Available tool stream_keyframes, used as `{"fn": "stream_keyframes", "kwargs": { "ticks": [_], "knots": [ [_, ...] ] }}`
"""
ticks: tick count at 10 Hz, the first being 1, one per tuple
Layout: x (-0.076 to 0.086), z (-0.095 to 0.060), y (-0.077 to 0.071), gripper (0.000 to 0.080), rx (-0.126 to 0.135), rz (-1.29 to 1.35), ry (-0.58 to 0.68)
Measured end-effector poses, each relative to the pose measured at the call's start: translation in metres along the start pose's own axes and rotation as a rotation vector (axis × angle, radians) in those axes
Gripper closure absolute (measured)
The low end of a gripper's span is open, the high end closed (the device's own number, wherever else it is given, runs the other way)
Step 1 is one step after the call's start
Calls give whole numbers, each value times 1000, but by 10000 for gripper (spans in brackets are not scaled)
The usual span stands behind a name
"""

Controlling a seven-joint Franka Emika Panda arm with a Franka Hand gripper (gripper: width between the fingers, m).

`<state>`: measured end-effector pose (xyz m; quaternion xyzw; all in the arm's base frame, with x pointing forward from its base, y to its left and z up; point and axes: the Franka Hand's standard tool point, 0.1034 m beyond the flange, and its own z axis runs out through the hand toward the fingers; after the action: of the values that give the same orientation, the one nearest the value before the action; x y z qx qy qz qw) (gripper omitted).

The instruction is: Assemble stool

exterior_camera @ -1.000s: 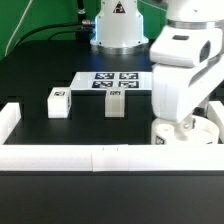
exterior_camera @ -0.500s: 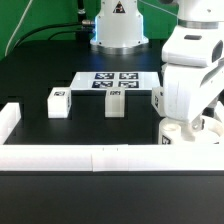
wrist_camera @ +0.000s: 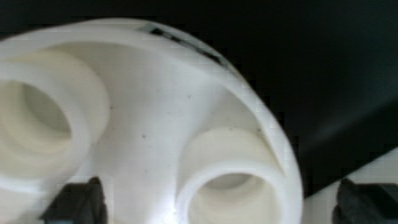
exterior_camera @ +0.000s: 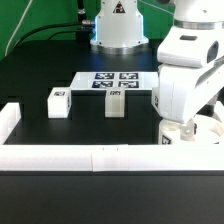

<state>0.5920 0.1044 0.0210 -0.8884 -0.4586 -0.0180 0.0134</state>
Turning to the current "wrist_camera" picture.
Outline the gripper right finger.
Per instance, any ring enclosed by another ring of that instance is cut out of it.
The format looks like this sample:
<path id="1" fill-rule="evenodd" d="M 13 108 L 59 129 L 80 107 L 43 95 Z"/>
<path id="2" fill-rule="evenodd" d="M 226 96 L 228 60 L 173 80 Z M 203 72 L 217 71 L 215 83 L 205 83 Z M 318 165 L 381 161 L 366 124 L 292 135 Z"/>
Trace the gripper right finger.
<path id="1" fill-rule="evenodd" d="M 341 180 L 333 224 L 398 224 L 398 184 Z"/>

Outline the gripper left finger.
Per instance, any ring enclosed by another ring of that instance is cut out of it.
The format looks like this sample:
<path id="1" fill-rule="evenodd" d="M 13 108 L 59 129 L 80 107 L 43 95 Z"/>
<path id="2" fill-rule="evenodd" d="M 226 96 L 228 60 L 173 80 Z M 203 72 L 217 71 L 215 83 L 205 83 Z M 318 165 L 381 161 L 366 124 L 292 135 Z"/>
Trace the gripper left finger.
<path id="1" fill-rule="evenodd" d="M 103 185 L 98 177 L 70 183 L 54 198 L 39 219 L 45 224 L 109 224 Z"/>

